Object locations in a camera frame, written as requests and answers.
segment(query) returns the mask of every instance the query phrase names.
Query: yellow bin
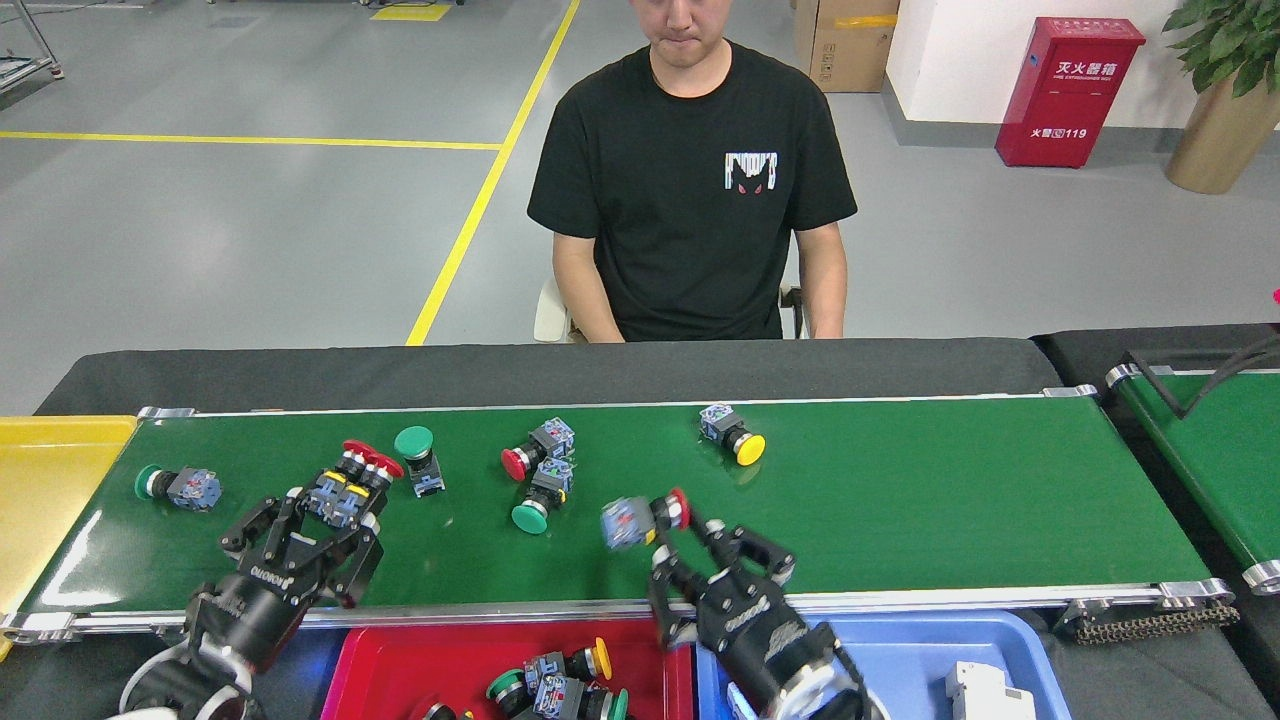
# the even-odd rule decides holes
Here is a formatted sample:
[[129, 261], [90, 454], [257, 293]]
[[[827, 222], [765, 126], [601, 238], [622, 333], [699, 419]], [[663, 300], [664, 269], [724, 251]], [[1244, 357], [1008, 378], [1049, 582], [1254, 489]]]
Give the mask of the yellow bin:
[[[0, 418], [0, 616], [22, 605], [136, 427], [128, 415]], [[9, 647], [0, 639], [0, 660]]]

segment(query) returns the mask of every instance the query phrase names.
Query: red bin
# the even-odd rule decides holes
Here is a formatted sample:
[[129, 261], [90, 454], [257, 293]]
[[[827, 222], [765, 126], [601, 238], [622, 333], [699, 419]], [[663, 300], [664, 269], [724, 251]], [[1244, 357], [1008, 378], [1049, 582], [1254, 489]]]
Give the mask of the red bin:
[[1117, 18], [1036, 18], [996, 151], [1006, 165], [1079, 168], [1089, 159], [1138, 46]]

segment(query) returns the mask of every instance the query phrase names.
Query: potted plant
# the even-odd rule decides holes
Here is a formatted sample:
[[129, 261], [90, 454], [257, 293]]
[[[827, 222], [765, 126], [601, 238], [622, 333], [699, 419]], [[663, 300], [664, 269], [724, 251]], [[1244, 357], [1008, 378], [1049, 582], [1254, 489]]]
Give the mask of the potted plant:
[[1187, 0], [1165, 32], [1199, 94], [1165, 174], [1196, 192], [1231, 188], [1280, 123], [1280, 0]]

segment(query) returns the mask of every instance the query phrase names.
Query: plastic bin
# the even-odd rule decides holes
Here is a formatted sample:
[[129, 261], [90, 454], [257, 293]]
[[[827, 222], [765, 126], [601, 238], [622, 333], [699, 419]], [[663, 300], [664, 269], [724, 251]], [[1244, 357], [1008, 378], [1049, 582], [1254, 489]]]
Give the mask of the plastic bin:
[[[1037, 720], [1070, 720], [1066, 700], [1036, 633], [1000, 611], [806, 615], [831, 623], [891, 720], [951, 720], [945, 679], [956, 662], [1005, 671], [1007, 685], [1036, 696]], [[728, 678], [698, 648], [698, 719], [733, 720]]]
[[504, 720], [485, 698], [489, 684], [535, 656], [566, 655], [604, 638], [614, 694], [631, 715], [694, 720], [689, 648], [663, 653], [652, 620], [454, 624], [352, 630], [334, 670], [321, 720], [421, 720], [435, 702], [461, 717]]

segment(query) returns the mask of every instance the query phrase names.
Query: chain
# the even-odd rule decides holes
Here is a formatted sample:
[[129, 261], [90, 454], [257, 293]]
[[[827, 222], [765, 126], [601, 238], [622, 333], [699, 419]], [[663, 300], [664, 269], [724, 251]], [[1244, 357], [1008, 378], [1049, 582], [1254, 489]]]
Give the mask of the chain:
[[1140, 641], [1164, 635], [1192, 633], [1207, 628], [1225, 628], [1240, 619], [1240, 612], [1230, 606], [1219, 605], [1202, 610], [1187, 610], [1152, 618], [1135, 618], [1115, 623], [1092, 623], [1080, 620], [1075, 630], [1079, 644], [1105, 644], [1124, 641]]

